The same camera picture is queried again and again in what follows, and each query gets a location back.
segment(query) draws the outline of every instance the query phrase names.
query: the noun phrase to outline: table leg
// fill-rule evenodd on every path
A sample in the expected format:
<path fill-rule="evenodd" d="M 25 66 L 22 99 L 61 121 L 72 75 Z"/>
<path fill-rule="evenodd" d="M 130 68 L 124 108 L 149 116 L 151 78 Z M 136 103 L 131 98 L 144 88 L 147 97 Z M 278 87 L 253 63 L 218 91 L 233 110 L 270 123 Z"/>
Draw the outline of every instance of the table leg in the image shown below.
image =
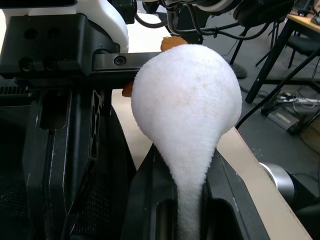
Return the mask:
<path fill-rule="evenodd" d="M 275 42 L 268 58 L 266 59 L 265 63 L 263 64 L 262 69 L 260 70 L 260 72 L 259 72 L 257 78 L 255 79 L 248 95 L 245 98 L 245 101 L 247 103 L 251 104 L 254 101 L 261 86 L 264 84 L 265 79 L 267 78 L 267 76 L 270 73 L 272 67 L 274 66 L 276 60 L 278 59 L 282 49 L 284 49 L 284 46 L 286 45 L 292 32 L 293 32 L 292 21 L 288 19 L 288 21 L 286 22 L 278 40 Z"/>
<path fill-rule="evenodd" d="M 240 34 L 240 36 L 245 37 L 247 32 L 249 31 L 249 29 L 250 29 L 249 27 L 246 27 L 244 29 L 244 31 Z M 236 48 L 235 48 L 235 51 L 234 51 L 234 53 L 232 55 L 231 60 L 227 61 L 229 63 L 229 65 L 230 65 L 230 67 L 232 68 L 232 70 L 234 71 L 234 74 L 235 74 L 237 79 L 245 79 L 247 77 L 247 75 L 248 75 L 248 72 L 244 67 L 242 67 L 241 65 L 235 63 L 236 57 L 238 55 L 238 52 L 240 50 L 240 47 L 241 47 L 242 43 L 243 43 L 243 40 L 240 40 L 239 43 L 237 44 Z"/>
<path fill-rule="evenodd" d="M 235 126 L 238 129 L 245 120 L 247 120 L 255 111 L 261 108 L 265 103 L 267 103 L 277 92 L 290 80 L 292 79 L 301 69 L 303 69 L 308 63 L 310 63 L 316 56 L 320 55 L 320 47 L 314 51 L 310 56 L 308 56 L 299 66 L 297 66 L 292 72 L 286 76 L 261 102 L 259 102 L 251 111 L 249 111 Z"/>
<path fill-rule="evenodd" d="M 271 44 L 270 44 L 270 49 L 274 46 L 274 40 L 275 40 L 275 31 L 277 28 L 277 22 L 273 22 L 273 28 L 272 28 L 272 36 L 271 36 Z"/>

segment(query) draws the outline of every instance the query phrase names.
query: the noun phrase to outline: white plush toy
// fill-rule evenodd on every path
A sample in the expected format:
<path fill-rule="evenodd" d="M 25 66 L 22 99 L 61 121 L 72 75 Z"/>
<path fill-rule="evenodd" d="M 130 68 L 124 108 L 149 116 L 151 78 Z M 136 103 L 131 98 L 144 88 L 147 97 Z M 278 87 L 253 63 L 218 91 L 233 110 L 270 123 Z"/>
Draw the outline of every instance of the white plush toy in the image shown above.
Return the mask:
<path fill-rule="evenodd" d="M 201 196 L 220 137 L 241 114 L 238 80 L 215 51 L 183 44 L 135 77 L 132 112 L 168 165 L 178 194 L 178 239 L 199 240 Z"/>

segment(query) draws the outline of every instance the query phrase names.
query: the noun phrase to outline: black cable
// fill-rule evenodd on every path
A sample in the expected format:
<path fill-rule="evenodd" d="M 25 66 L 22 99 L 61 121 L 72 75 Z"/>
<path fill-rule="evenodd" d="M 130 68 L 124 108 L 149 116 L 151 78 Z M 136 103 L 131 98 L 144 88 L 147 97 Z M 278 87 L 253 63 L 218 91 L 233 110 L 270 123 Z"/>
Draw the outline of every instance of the black cable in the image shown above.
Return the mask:
<path fill-rule="evenodd" d="M 249 93 L 249 90 L 248 90 L 248 89 L 244 88 L 244 87 L 241 86 L 241 85 L 239 85 L 239 87 L 240 87 L 240 90 L 241 90 L 241 91 L 243 91 L 243 92 L 245 92 L 245 93 Z M 269 92 L 264 91 L 264 90 L 260 90 L 260 91 L 258 92 L 258 94 L 256 95 L 256 98 L 265 98 L 268 94 L 269 94 Z"/>
<path fill-rule="evenodd" d="M 192 35 L 196 34 L 197 31 L 195 29 L 187 29 L 187 30 L 179 30 L 175 28 L 174 25 L 174 19 L 175 19 L 175 14 L 176 10 L 174 8 L 167 8 L 167 22 L 168 22 L 168 29 L 170 32 L 174 35 Z M 207 30 L 207 31 L 214 31 L 218 32 L 219 30 L 224 30 L 224 29 L 231 29 L 234 27 L 239 26 L 240 24 L 238 22 L 228 24 L 225 26 L 218 26 L 218 27 L 210 27 L 210 28 L 201 28 L 202 30 Z"/>
<path fill-rule="evenodd" d="M 316 154 L 320 155 L 320 152 L 318 152 L 316 149 L 314 149 L 312 146 L 310 146 L 302 137 L 300 137 L 300 140 L 306 145 L 310 150 L 315 152 Z"/>
<path fill-rule="evenodd" d="M 209 31 L 208 28 L 200 28 L 199 27 L 194 6 L 191 5 L 191 4 L 186 4 L 186 6 L 189 9 L 189 12 L 190 12 L 190 15 L 191 15 L 191 20 L 192 20 L 193 26 L 195 28 L 195 31 L 199 35 L 203 35 L 203 36 L 221 34 L 221 35 L 225 35 L 227 37 L 230 37 L 232 39 L 237 39 L 237 40 L 252 40 L 252 39 L 255 39 L 255 38 L 259 37 L 261 34 L 263 34 L 265 32 L 265 30 L 269 26 L 269 24 L 264 25 L 264 27 L 258 33 L 256 33 L 255 35 L 252 35 L 252 36 L 235 36 L 235 35 L 232 35 L 230 33 L 224 32 L 224 31 L 222 31 L 221 29 L 218 29 L 218 28 L 216 30 L 214 30 L 214 31 Z"/>
<path fill-rule="evenodd" d="M 320 48 L 314 51 L 310 56 L 307 57 L 296 69 L 289 73 L 272 91 L 265 97 L 261 102 L 259 102 L 251 111 L 249 111 L 235 126 L 236 129 L 239 127 L 259 108 L 261 108 L 265 103 L 267 103 L 277 92 L 286 84 L 289 79 L 292 79 L 301 69 L 303 69 L 313 58 L 315 58 L 320 53 Z"/>
<path fill-rule="evenodd" d="M 150 28 L 150 29 L 162 28 L 162 27 L 165 27 L 165 26 L 168 24 L 168 21 L 167 21 L 167 20 L 162 21 L 162 22 L 159 22 L 159 23 L 148 23 L 148 22 L 143 21 L 143 20 L 138 16 L 138 14 L 136 14 L 134 18 L 135 18 L 135 20 L 136 20 L 138 23 L 140 23 L 142 26 L 147 27 L 147 28 Z"/>
<path fill-rule="evenodd" d="M 219 31 L 218 34 L 225 35 L 229 38 L 237 39 L 237 40 L 243 40 L 243 41 L 252 40 L 252 39 L 259 37 L 261 34 L 263 34 L 267 30 L 269 25 L 270 25 L 269 23 L 266 23 L 259 32 L 257 32 L 255 35 L 252 35 L 252 36 L 235 36 L 235 35 L 232 35 L 230 33 L 225 32 L 225 31 Z"/>
<path fill-rule="evenodd" d="M 238 40 L 235 41 L 235 43 L 234 43 L 233 46 L 230 48 L 230 50 L 229 50 L 229 52 L 228 52 L 227 54 L 223 54 L 223 55 L 221 55 L 221 56 L 222 56 L 222 57 L 228 56 L 228 55 L 231 53 L 232 49 L 234 49 L 234 47 L 235 47 L 235 45 L 237 44 L 237 42 L 238 42 Z"/>
<path fill-rule="evenodd" d="M 319 57 L 318 62 L 316 63 L 316 65 L 314 67 L 314 70 L 313 70 L 313 73 L 312 73 L 312 78 L 314 78 L 316 73 L 317 73 L 317 68 L 318 68 L 319 61 L 320 61 L 320 57 Z"/>

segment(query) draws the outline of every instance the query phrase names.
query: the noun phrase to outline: screw hole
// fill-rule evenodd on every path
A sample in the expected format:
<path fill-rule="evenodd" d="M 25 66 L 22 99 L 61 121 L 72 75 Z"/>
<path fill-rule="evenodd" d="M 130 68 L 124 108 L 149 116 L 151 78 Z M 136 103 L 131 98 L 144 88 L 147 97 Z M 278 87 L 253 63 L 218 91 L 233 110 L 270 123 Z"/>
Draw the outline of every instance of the screw hole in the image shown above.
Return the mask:
<path fill-rule="evenodd" d="M 117 56 L 114 59 L 114 64 L 117 66 L 122 66 L 127 62 L 127 59 L 124 56 Z"/>
<path fill-rule="evenodd" d="M 31 72 L 35 69 L 34 62 L 30 57 L 22 58 L 19 62 L 19 65 L 20 65 L 21 71 L 23 72 Z"/>

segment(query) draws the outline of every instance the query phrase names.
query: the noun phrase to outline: black chair leg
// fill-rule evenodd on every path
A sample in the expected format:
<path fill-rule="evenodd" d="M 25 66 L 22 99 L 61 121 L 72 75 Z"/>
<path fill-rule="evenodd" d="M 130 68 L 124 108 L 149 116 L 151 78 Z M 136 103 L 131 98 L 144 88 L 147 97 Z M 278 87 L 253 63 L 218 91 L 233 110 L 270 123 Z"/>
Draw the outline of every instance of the black chair leg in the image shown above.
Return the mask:
<path fill-rule="evenodd" d="M 272 30 L 268 33 L 268 37 L 272 34 L 272 32 L 275 30 L 275 26 L 273 25 Z"/>
<path fill-rule="evenodd" d="M 271 36 L 271 44 L 270 44 L 270 49 L 274 46 L 274 41 L 275 41 L 275 30 L 276 30 L 276 22 L 273 22 L 273 29 L 272 29 L 272 36 Z"/>
<path fill-rule="evenodd" d="M 278 39 L 278 34 L 279 34 L 279 25 L 280 25 L 280 23 L 277 22 L 277 23 L 276 23 L 276 28 L 275 28 L 275 40 L 276 40 L 276 41 L 277 41 L 277 39 Z"/>
<path fill-rule="evenodd" d="M 264 56 L 255 64 L 255 66 L 258 67 L 258 65 L 259 65 L 260 63 L 262 63 L 262 61 L 265 60 L 265 59 L 269 56 L 269 53 L 270 53 L 270 52 L 271 52 L 271 50 L 268 51 L 267 54 L 264 55 Z"/>
<path fill-rule="evenodd" d="M 291 68 L 292 66 L 292 62 L 294 61 L 294 58 L 295 58 L 295 54 L 296 54 L 296 50 L 292 50 L 292 55 L 291 55 L 291 58 L 290 58 L 290 62 L 289 62 L 289 65 L 288 65 L 288 69 Z"/>

